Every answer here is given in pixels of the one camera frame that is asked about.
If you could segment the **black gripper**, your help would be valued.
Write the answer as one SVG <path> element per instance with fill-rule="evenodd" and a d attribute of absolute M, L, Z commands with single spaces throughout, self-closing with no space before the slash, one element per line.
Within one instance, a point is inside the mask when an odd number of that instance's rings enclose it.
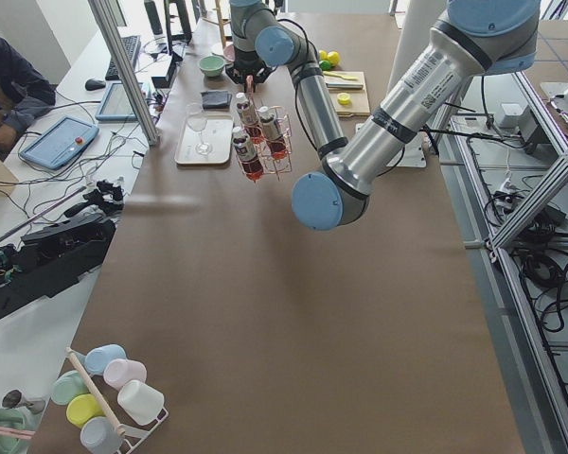
<path fill-rule="evenodd" d="M 226 65 L 225 74 L 238 85 L 247 85 L 251 78 L 252 85 L 264 83 L 275 71 L 275 67 L 267 65 L 264 61 L 234 61 Z"/>

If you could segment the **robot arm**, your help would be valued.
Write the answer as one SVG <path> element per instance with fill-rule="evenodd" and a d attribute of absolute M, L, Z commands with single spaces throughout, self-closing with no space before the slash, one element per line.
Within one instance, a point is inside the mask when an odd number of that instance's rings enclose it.
<path fill-rule="evenodd" d="M 539 14 L 537 1 L 448 2 L 427 47 L 360 130 L 295 183 L 296 218 L 318 231 L 358 219 L 374 180 L 463 82 L 533 64 Z"/>
<path fill-rule="evenodd" d="M 227 76 L 245 85 L 247 78 L 264 82 L 278 67 L 288 69 L 296 106 L 304 115 L 304 131 L 319 158 L 348 140 L 330 100 L 315 46 L 303 32 L 286 27 L 261 1 L 231 1 L 230 21 L 234 56 Z"/>

